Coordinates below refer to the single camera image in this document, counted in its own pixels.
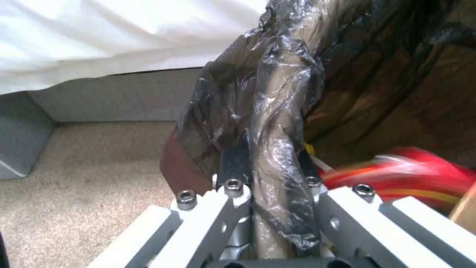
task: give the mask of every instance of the white fabric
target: white fabric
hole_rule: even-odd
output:
[[[200,67],[267,0],[3,0],[0,94],[114,73]]]

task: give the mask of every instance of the carpet floor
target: carpet floor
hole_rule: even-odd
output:
[[[174,125],[59,126],[28,177],[0,181],[11,266],[85,267],[149,205],[168,207],[159,158]]]

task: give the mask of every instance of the cylindrical object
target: cylindrical object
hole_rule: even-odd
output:
[[[352,187],[352,191],[360,196],[362,199],[371,203],[375,197],[375,190],[372,186],[365,183],[358,183]]]
[[[314,176],[307,176],[305,180],[309,188],[318,188],[322,185],[322,180]]]
[[[225,181],[225,194],[229,197],[238,197],[243,194],[243,183],[238,179],[228,179]]]
[[[197,194],[193,190],[183,190],[177,194],[177,207],[181,210],[191,210],[197,205]]]

